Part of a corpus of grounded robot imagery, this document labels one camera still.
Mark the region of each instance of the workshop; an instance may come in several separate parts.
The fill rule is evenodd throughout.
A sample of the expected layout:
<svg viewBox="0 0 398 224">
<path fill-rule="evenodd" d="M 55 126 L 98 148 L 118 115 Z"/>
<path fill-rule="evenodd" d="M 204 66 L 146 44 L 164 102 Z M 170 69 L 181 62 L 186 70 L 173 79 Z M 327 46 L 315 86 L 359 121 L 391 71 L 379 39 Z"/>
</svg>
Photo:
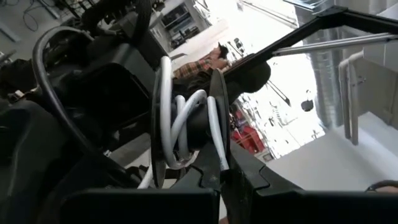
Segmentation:
<svg viewBox="0 0 398 224">
<path fill-rule="evenodd" d="M 0 0 L 0 224 L 398 222 L 397 57 L 398 0 Z"/>
</svg>

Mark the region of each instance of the black hose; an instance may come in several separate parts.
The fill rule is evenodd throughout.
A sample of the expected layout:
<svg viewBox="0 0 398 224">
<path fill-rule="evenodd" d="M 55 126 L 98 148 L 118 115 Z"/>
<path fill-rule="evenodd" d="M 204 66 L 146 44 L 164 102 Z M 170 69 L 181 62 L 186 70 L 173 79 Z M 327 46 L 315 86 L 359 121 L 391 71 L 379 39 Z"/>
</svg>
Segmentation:
<svg viewBox="0 0 398 224">
<path fill-rule="evenodd" d="M 52 107 L 53 112 L 55 113 L 55 116 L 58 118 L 61 124 L 70 132 L 73 138 L 79 143 L 83 153 L 91 156 L 96 162 L 99 162 L 100 164 L 109 165 L 108 168 L 124 172 L 124 169 L 121 166 L 119 166 L 116 162 L 102 155 L 102 153 L 100 153 L 94 147 L 94 145 L 86 138 L 86 136 L 79 130 L 77 125 L 69 118 L 56 92 L 52 88 L 52 85 L 50 83 L 50 80 L 48 78 L 43 63 L 43 51 L 45 46 L 48 44 L 49 40 L 54 35 L 58 34 L 59 32 L 65 32 L 65 31 L 77 32 L 79 34 L 87 36 L 87 38 L 89 38 L 90 40 L 92 39 L 92 37 L 90 37 L 86 32 L 72 27 L 60 26 L 60 27 L 54 27 L 53 29 L 47 31 L 36 42 L 35 47 L 33 49 L 32 67 L 34 75 L 37 80 L 37 84 L 39 85 L 39 87 L 41 87 L 44 97 L 46 97 L 50 101 L 50 105 Z"/>
</svg>

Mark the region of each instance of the white pipe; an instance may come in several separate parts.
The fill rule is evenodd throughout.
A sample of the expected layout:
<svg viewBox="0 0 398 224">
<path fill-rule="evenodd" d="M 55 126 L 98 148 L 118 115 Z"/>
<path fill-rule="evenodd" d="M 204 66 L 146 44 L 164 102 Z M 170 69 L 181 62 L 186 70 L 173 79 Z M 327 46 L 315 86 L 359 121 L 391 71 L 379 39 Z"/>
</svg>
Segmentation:
<svg viewBox="0 0 398 224">
<path fill-rule="evenodd" d="M 348 102 L 348 58 L 340 62 L 338 76 L 340 81 L 341 110 L 343 111 L 344 134 L 346 139 L 351 139 L 351 126 L 349 124 L 349 102 Z"/>
<path fill-rule="evenodd" d="M 352 54 L 347 59 L 343 60 L 339 64 L 339 77 L 340 77 L 340 89 L 341 89 L 341 102 L 343 108 L 343 119 L 345 126 L 345 136 L 347 139 L 351 138 L 351 142 L 358 145 L 358 111 L 359 111 L 359 100 L 358 100 L 358 76 L 356 75 L 354 63 L 358 59 L 363 58 L 363 50 Z M 349 69 L 349 78 L 347 76 L 347 68 Z M 350 109 L 351 109 L 351 128 L 350 128 Z"/>
<path fill-rule="evenodd" d="M 137 189 L 147 189 L 150 185 L 151 180 L 154 178 L 154 172 L 152 170 L 152 163 L 148 167 L 147 172 L 145 173 L 144 178 L 142 179 L 141 183 L 138 185 Z"/>
</svg>

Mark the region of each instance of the plaid shirt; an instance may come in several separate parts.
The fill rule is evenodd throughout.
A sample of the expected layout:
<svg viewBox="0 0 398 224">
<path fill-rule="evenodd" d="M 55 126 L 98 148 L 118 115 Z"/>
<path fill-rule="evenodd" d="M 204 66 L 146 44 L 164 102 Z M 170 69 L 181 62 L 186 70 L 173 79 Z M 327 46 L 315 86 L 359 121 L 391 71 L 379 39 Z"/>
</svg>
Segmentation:
<svg viewBox="0 0 398 224">
<path fill-rule="evenodd" d="M 191 75 L 196 75 L 201 71 L 207 71 L 210 67 L 210 59 L 186 63 L 185 65 L 182 65 L 179 69 L 174 71 L 174 78 L 183 78 Z"/>
</svg>

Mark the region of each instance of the metal pipe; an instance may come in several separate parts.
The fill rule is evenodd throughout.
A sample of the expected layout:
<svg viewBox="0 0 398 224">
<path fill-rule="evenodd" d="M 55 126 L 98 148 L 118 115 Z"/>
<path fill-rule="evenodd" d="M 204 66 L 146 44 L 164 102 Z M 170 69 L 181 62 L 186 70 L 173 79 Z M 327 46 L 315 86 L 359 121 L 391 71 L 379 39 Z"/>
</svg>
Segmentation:
<svg viewBox="0 0 398 224">
<path fill-rule="evenodd" d="M 344 131 L 347 139 L 358 145 L 358 78 L 354 62 L 363 58 L 363 50 L 350 55 L 339 64 L 341 105 L 343 110 Z"/>
<path fill-rule="evenodd" d="M 313 12 L 319 5 L 325 2 L 325 0 L 319 0 L 316 3 L 312 2 L 307 3 L 300 0 L 283 0 L 283 1 L 311 12 Z"/>
<path fill-rule="evenodd" d="M 351 93 L 351 142 L 354 146 L 357 146 L 359 143 L 359 124 L 358 124 L 358 78 L 356 76 L 354 65 L 352 61 L 348 63 L 349 69 L 349 88 Z"/>
<path fill-rule="evenodd" d="M 311 44 L 310 46 L 302 46 L 302 47 L 286 47 L 283 49 L 279 49 L 275 51 L 274 56 L 285 56 L 285 55 L 295 55 L 295 54 L 306 54 L 311 52 L 317 52 L 322 50 L 331 50 L 331 49 L 344 49 L 347 47 L 354 46 L 364 46 L 364 45 L 372 45 L 372 44 L 383 44 L 393 40 L 398 40 L 398 35 L 393 34 L 376 34 L 376 35 L 367 35 L 362 38 L 348 38 L 344 40 L 332 40 L 328 42 L 322 42 L 319 44 Z"/>
<path fill-rule="evenodd" d="M 338 76 L 340 81 L 341 110 L 343 111 L 343 125 L 346 139 L 351 139 L 351 125 L 349 123 L 349 101 L 348 101 L 348 59 L 342 61 L 338 66 Z"/>
</svg>

